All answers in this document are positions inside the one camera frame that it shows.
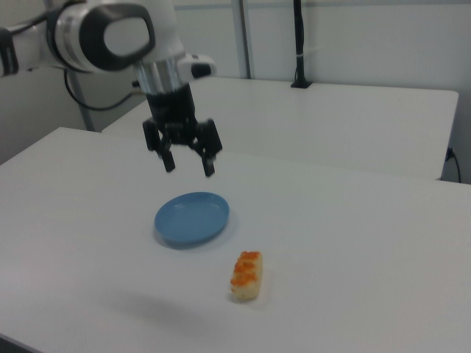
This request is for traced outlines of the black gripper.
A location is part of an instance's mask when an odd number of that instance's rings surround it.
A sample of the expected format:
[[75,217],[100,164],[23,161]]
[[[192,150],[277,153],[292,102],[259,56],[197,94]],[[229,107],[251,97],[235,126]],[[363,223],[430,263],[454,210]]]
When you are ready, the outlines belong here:
[[175,169],[171,144],[188,145],[201,157],[205,176],[211,177],[223,146],[213,119],[197,122],[190,85],[170,93],[147,94],[146,99],[152,114],[143,122],[146,146],[157,153],[166,172]]

